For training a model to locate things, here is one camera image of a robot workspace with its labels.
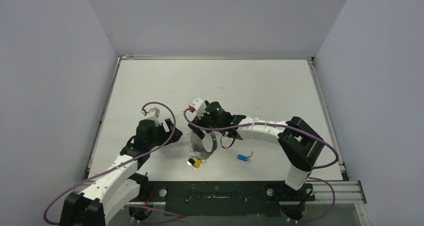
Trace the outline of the perforated metal key plate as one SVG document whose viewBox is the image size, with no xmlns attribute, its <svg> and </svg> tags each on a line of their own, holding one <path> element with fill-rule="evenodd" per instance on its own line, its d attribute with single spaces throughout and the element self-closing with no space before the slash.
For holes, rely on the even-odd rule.
<svg viewBox="0 0 424 226">
<path fill-rule="evenodd" d="M 207 133 L 202 139 L 194 132 L 188 133 L 187 137 L 190 152 L 202 160 L 207 160 L 218 148 L 217 137 L 214 132 Z"/>
</svg>

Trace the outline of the black key tag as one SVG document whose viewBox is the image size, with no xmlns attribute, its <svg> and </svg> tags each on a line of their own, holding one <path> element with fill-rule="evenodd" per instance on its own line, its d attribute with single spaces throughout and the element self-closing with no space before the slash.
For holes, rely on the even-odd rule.
<svg viewBox="0 0 424 226">
<path fill-rule="evenodd" d="M 194 164 L 196 163 L 196 160 L 195 159 L 193 159 L 193 158 L 189 158 L 188 160 L 187 160 L 187 164 L 188 165 L 192 165 L 192 166 L 194 166 Z"/>
</svg>

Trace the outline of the yellow key tag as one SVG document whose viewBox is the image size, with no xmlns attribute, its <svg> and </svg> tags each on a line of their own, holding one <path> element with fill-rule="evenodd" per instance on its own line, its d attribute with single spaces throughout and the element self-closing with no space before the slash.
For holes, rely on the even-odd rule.
<svg viewBox="0 0 424 226">
<path fill-rule="evenodd" d="M 193 167 L 195 168 L 195 169 L 198 169 L 199 167 L 200 167 L 200 165 L 202 164 L 202 160 L 196 160 L 194 163 L 193 163 Z"/>
</svg>

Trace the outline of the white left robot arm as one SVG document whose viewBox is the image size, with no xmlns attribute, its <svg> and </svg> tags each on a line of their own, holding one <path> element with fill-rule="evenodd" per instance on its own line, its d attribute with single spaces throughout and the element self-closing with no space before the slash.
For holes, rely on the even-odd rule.
<svg viewBox="0 0 424 226">
<path fill-rule="evenodd" d="M 59 225 L 106 226 L 129 201 L 144 201 L 149 196 L 148 177 L 138 170 L 149 159 L 151 150 L 175 143 L 182 135 L 171 119 L 165 123 L 141 120 L 135 135 L 106 173 L 101 173 L 80 193 L 66 197 Z"/>
</svg>

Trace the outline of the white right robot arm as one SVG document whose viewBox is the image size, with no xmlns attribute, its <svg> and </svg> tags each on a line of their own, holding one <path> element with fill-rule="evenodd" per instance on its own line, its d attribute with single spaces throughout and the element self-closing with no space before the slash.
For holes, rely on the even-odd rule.
<svg viewBox="0 0 424 226">
<path fill-rule="evenodd" d="M 215 101 L 207 103 L 197 98 L 188 110 L 196 116 L 188 126 L 201 139 L 213 131 L 233 140 L 257 140 L 280 145 L 290 162 L 282 193 L 290 201 L 303 193 L 303 185 L 313 171 L 324 148 L 323 139 L 300 117 L 288 121 L 265 121 L 225 111 Z"/>
</svg>

